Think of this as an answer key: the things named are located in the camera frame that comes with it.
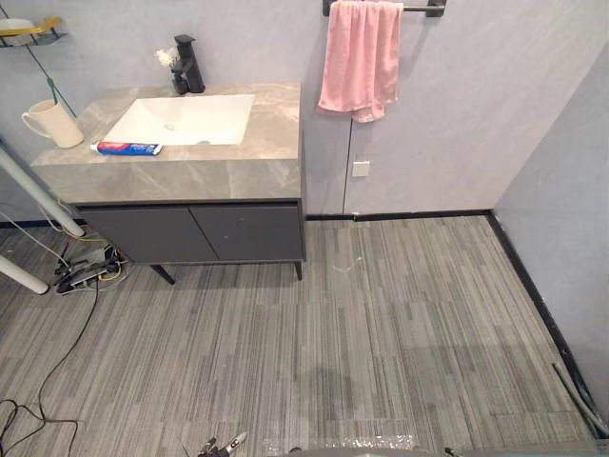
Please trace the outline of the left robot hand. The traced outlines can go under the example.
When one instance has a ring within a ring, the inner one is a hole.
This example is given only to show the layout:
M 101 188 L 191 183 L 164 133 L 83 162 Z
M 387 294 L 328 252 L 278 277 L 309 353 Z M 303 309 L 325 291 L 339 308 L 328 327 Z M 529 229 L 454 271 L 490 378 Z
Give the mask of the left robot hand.
M 215 437 L 208 439 L 203 448 L 197 454 L 198 457 L 229 457 L 237 448 L 241 447 L 247 438 L 247 432 L 243 431 L 233 438 L 231 438 L 227 444 L 223 446 L 218 445 L 218 440 Z

